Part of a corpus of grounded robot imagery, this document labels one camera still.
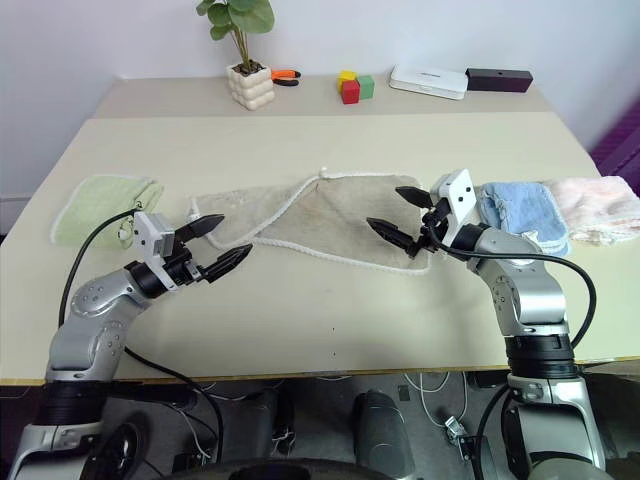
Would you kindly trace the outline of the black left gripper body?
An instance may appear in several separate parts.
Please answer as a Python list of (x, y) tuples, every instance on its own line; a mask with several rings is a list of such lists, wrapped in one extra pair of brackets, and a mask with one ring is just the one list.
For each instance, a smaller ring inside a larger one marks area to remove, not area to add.
[(193, 261), (192, 253), (187, 247), (176, 247), (171, 255), (165, 257), (163, 269), (176, 287), (204, 279), (201, 267)]

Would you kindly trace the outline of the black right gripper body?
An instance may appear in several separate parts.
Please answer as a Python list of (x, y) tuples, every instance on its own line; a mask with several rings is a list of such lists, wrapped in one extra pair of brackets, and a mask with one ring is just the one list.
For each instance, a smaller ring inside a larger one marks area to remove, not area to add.
[(442, 246), (448, 229), (447, 216), (451, 213), (449, 201), (441, 198), (422, 218), (420, 235), (407, 250), (410, 258), (415, 258), (421, 250), (436, 252)]

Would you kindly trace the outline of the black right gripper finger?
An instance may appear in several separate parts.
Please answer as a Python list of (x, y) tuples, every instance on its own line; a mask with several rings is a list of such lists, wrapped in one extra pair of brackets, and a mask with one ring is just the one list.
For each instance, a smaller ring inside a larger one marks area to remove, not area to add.
[(366, 222), (383, 240), (403, 251), (409, 251), (415, 245), (413, 237), (402, 232), (395, 224), (374, 217), (367, 217)]
[(433, 202), (429, 192), (414, 186), (396, 187), (395, 191), (408, 203), (418, 208), (432, 208)]

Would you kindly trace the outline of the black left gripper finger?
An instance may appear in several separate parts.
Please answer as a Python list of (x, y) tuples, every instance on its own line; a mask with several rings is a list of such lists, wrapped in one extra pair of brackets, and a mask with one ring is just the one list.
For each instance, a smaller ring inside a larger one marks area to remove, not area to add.
[(234, 247), (208, 267), (200, 267), (201, 277), (206, 281), (217, 281), (240, 265), (253, 249), (252, 244)]
[(223, 220), (223, 214), (204, 215), (183, 225), (174, 232), (175, 244), (186, 244), (212, 232)]

